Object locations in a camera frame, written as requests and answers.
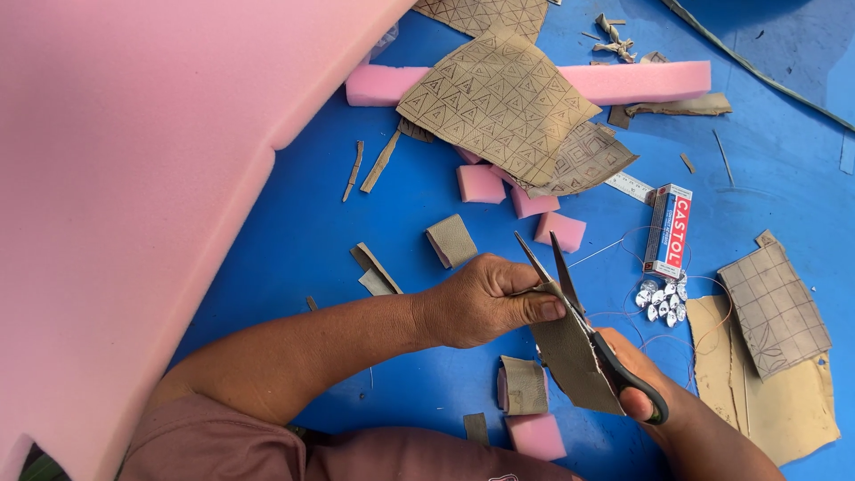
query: fingernail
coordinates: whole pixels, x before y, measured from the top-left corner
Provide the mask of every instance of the fingernail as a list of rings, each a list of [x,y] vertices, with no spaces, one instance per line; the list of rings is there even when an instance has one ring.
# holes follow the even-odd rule
[[[544,302],[540,306],[540,313],[547,321],[554,321],[564,317],[564,306],[557,301]]]

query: grid pattern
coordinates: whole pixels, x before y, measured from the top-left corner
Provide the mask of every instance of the grid pattern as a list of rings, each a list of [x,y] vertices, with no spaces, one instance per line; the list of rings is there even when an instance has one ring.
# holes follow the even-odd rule
[[[760,378],[831,348],[810,291],[774,242],[718,271]]]
[[[630,165],[639,156],[617,141],[614,130],[584,122],[558,147],[552,178],[543,187],[521,183],[528,197],[566,195],[596,187]]]
[[[547,5],[546,0],[419,0],[413,10],[472,37],[501,23],[534,43]]]
[[[398,113],[513,176],[542,186],[571,130],[600,112],[546,55],[507,27],[491,27],[439,61]]]

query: finger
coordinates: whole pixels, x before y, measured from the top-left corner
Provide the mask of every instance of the finger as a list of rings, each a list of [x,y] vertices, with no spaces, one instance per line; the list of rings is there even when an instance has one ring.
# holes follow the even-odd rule
[[[509,328],[516,329],[528,324],[554,321],[564,317],[564,304],[552,294],[528,293],[499,300],[509,319]]]
[[[620,400],[623,411],[636,421],[647,421],[653,416],[653,403],[636,388],[626,388],[621,391]]]
[[[499,257],[492,258],[492,261],[492,265],[488,266],[488,274],[492,279],[491,287],[495,297],[540,285],[540,276],[531,265],[510,262]]]

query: blue table surface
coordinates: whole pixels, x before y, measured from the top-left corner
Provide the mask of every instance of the blue table surface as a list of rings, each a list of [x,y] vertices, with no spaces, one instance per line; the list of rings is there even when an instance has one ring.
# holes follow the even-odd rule
[[[687,3],[687,8],[696,3]],[[751,22],[768,20],[762,5],[753,8],[760,13],[718,21],[732,21],[734,30],[753,31]],[[627,172],[653,186],[673,182],[694,191],[687,235],[692,248],[691,264],[686,266],[690,275],[715,276],[716,270],[754,250],[754,238],[771,229],[806,285],[816,287],[812,294],[834,342],[830,358],[843,438],[787,464],[783,471],[791,480],[848,478],[846,473],[855,469],[855,458],[845,455],[855,449],[848,436],[855,428],[851,374],[855,330],[846,327],[851,307],[843,301],[849,297],[855,272],[848,247],[855,232],[855,179],[838,168],[843,128],[753,78],[658,0],[565,0],[561,7],[550,5],[537,45],[557,65],[587,64],[591,59],[615,62],[612,54],[591,52],[593,41],[579,34],[595,32],[593,19],[601,11],[609,18],[627,19],[619,31],[635,41],[634,51],[640,55],[659,50],[672,61],[712,61],[712,90],[725,92],[734,113],[635,117],[628,131],[617,134],[641,155]],[[775,10],[774,15],[777,24],[791,27],[793,35],[811,34],[798,19],[783,21],[788,12]],[[429,66],[468,40],[410,11],[400,21],[398,40],[375,62]],[[855,51],[846,48],[849,54]],[[826,69],[836,68],[840,53],[835,52],[825,57],[825,50],[817,48],[812,55],[827,60]],[[846,74],[855,70],[849,68]],[[844,108],[855,108],[855,99]],[[593,121],[605,122],[607,111]],[[526,262],[513,231],[531,239],[538,217],[517,220],[509,199],[499,205],[462,203],[455,174],[462,162],[441,140],[426,144],[402,136],[373,192],[357,190],[397,124],[392,108],[349,107],[340,88],[303,132],[277,152],[270,179],[173,362],[235,330],[306,312],[307,295],[321,307],[367,297],[368,291],[357,281],[362,270],[348,252],[358,242],[369,246],[405,292],[441,282],[451,271],[442,268],[423,231],[454,213],[463,218],[480,252]],[[728,182],[713,128],[721,136],[736,187]],[[363,167],[357,188],[342,203],[356,140],[365,142]],[[697,168],[694,175],[680,160],[682,152]],[[581,249],[568,257],[572,263],[630,229],[647,225],[652,210],[602,185],[562,197],[559,212],[587,223]],[[627,249],[641,254],[645,236],[646,231],[628,235]],[[530,245],[554,271],[551,249]],[[630,253],[614,246],[571,272],[589,314],[619,312],[640,266]],[[690,280],[688,291],[695,298],[720,294],[704,279]],[[632,310],[631,300],[627,308]],[[669,329],[661,322],[648,323],[641,315],[632,320],[645,339],[661,334],[691,339],[687,323]],[[623,315],[595,316],[593,322],[614,327],[641,344]],[[688,381],[692,354],[687,345],[660,338],[648,353],[678,383]],[[484,412],[492,444],[508,447],[495,401],[500,354],[534,359],[528,329],[474,349],[435,348],[390,359],[374,367],[373,387],[368,371],[357,373],[312,402],[295,423],[327,432],[407,425],[464,436],[463,415]],[[634,421],[575,408],[552,381],[549,397],[569,453],[558,464],[591,480],[670,477],[661,452]]]

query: person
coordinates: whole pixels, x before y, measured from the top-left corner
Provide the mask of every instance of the person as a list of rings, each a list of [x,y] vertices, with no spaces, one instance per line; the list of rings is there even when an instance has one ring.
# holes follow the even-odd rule
[[[155,387],[119,480],[578,481],[558,465],[435,431],[374,428],[307,447],[283,427],[330,386],[386,359],[435,346],[480,346],[563,317],[563,304],[550,294],[509,296],[539,283],[530,265],[482,254],[419,294],[357,300],[212,342]],[[641,425],[678,479],[784,479],[751,441],[626,338],[600,332],[618,359],[668,403],[665,423]],[[652,404],[636,389],[623,390],[620,402],[633,419],[652,415]]]

